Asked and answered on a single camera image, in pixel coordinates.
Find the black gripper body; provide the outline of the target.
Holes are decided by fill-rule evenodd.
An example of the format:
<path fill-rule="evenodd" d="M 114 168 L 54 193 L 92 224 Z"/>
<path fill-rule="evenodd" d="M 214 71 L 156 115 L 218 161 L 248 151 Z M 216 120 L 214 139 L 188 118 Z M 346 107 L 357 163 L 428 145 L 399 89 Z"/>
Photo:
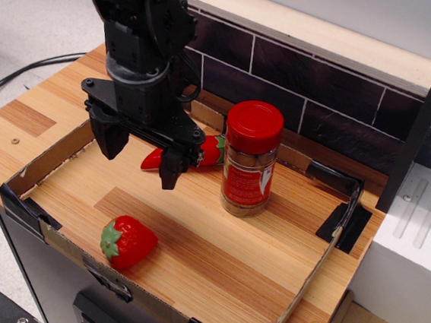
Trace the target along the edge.
<path fill-rule="evenodd" d="M 107 72 L 109 80 L 82 81 L 81 88 L 87 94 L 86 110 L 97 104 L 106 113 L 118 116 L 129 135 L 163 150 L 180 150 L 190 158 L 192 166 L 198 166 L 206 135 L 177 99 L 170 71 L 141 75 L 116 66 L 108 67 Z"/>

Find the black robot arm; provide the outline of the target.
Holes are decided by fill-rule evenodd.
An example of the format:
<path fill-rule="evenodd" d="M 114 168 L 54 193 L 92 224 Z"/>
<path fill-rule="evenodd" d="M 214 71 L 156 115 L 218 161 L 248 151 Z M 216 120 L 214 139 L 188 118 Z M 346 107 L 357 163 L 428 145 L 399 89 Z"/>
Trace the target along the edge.
<path fill-rule="evenodd" d="M 114 159 L 131 135 L 160 147 L 159 176 L 166 190 L 202 160 L 204 132 L 184 105 L 198 91 L 184 92 L 183 74 L 198 75 L 185 47 L 196 38 L 197 19 L 187 0 L 92 0 L 102 18 L 107 79 L 87 78 L 93 135 Z"/>

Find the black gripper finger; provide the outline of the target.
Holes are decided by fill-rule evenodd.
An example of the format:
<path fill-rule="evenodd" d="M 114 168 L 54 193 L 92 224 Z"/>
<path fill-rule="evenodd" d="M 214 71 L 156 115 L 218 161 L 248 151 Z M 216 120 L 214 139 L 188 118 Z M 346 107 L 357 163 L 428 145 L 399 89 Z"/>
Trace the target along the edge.
<path fill-rule="evenodd" d="M 162 189 L 173 190 L 179 177 L 190 167 L 190 158 L 177 149 L 167 148 L 162 152 L 159 176 Z"/>
<path fill-rule="evenodd" d="M 101 152 L 108 160 L 113 160 L 129 141 L 129 133 L 121 126 L 118 116 L 108 114 L 93 104 L 88 110 L 90 126 Z"/>

